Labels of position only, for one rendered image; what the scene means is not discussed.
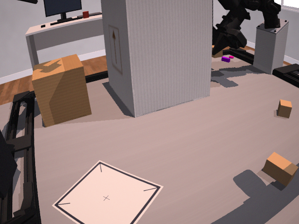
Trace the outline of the purple rectangular block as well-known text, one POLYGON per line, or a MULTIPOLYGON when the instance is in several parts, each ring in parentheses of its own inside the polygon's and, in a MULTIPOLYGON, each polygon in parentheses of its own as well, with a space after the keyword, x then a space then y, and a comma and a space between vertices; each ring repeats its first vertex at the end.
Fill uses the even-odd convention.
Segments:
POLYGON ((221 60, 225 61, 225 62, 230 62, 230 58, 227 58, 227 57, 224 57, 224 56, 221 58, 221 60))

